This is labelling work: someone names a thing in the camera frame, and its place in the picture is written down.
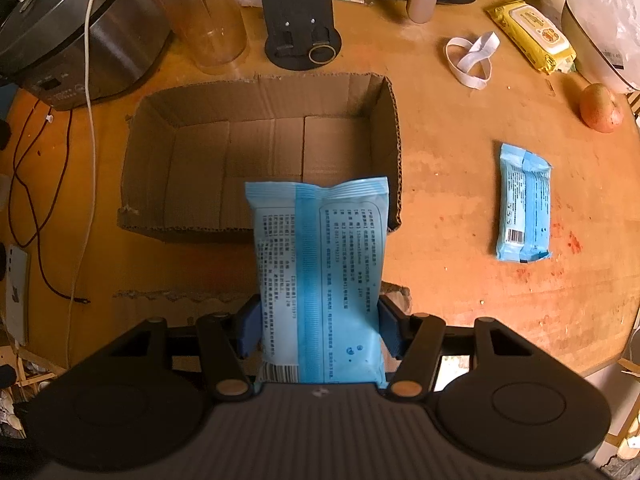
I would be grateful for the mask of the blue wipes pack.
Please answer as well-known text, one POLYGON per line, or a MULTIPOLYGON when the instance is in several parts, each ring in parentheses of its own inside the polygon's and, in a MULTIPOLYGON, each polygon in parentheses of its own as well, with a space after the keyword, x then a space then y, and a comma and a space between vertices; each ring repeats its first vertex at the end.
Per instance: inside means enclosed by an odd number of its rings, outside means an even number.
POLYGON ((260 302, 260 382, 386 384, 378 322, 390 189, 248 182, 260 302))
POLYGON ((550 255, 551 169, 542 157, 503 143, 496 245, 499 261, 532 263, 550 255))

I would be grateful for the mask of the open cardboard box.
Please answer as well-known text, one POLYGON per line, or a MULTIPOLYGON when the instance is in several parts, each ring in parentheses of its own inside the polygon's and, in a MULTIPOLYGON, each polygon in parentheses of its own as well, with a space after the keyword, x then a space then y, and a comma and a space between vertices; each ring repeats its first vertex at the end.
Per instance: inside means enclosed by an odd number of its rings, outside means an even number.
POLYGON ((384 177, 401 225, 401 135, 390 78, 294 74, 149 94, 129 126, 120 228, 176 243, 245 238, 244 185, 384 177))

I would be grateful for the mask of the white elastic band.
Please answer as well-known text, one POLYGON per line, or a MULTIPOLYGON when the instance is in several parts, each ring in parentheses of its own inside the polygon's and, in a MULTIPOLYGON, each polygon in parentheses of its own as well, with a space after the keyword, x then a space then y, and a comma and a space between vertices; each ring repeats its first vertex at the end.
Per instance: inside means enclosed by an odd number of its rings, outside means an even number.
POLYGON ((485 32, 477 40, 470 41, 462 37, 450 38, 444 47, 444 55, 454 78, 466 88, 483 90, 492 76, 491 58, 500 47, 500 39, 495 32, 485 32), (452 49, 461 49, 463 55, 455 61, 450 53, 452 49))

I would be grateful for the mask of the red apple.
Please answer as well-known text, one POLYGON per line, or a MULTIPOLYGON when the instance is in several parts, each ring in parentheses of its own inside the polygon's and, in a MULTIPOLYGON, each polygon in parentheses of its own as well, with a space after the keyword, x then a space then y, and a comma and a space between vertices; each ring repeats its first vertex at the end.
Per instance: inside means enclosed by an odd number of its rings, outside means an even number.
POLYGON ((623 110, 616 96, 604 84, 588 84, 579 99, 582 121, 591 129, 611 133, 623 122, 623 110))

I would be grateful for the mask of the yellow wet wipes pack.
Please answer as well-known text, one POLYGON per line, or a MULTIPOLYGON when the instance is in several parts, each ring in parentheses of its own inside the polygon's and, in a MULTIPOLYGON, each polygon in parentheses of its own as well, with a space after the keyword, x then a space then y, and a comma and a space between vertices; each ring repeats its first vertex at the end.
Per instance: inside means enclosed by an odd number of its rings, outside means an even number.
POLYGON ((567 74, 574 67, 574 48, 555 24, 534 6, 524 0, 515 0, 486 12, 537 72, 567 74))

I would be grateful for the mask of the white bowl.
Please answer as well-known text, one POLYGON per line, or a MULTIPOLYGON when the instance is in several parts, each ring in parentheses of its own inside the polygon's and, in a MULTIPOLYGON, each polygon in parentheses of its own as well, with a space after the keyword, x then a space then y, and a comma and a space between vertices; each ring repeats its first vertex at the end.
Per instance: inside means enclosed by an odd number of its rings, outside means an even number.
POLYGON ((626 70, 622 56, 601 51, 579 24, 567 2, 561 14, 561 27, 576 52, 576 70, 589 82, 605 84, 615 93, 628 94, 639 90, 639 79, 626 70))

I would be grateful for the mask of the clear bottle grey lid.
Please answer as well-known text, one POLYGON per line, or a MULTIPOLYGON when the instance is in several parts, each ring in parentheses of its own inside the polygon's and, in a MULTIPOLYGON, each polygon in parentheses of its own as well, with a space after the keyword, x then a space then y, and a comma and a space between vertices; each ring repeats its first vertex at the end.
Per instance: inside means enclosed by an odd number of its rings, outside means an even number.
POLYGON ((247 44, 241 7, 236 0, 152 0, 171 30, 205 73, 234 62, 247 44))

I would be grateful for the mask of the black phone stand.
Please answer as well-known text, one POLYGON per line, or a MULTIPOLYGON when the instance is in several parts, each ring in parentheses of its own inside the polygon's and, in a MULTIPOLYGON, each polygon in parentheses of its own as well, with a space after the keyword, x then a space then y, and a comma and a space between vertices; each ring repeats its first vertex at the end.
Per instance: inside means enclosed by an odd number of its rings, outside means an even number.
POLYGON ((265 54, 285 70, 314 70, 341 51, 332 0, 262 0, 267 27, 265 54))

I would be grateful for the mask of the steel rice cooker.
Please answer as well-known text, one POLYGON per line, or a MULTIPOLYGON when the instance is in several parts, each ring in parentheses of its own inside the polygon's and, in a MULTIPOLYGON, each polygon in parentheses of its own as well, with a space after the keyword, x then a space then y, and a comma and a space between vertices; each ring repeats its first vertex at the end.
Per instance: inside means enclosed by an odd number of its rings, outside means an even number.
POLYGON ((30 0, 1 23, 1 83, 56 110, 109 99, 152 70, 169 34, 151 0, 30 0))

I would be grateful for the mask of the clear plastic bag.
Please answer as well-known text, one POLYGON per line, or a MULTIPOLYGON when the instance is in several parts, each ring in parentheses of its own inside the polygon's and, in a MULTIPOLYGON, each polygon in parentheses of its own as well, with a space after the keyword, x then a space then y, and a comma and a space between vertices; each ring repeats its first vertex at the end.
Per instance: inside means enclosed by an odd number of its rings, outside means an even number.
POLYGON ((612 64, 639 71, 639 0, 568 0, 578 23, 612 64))

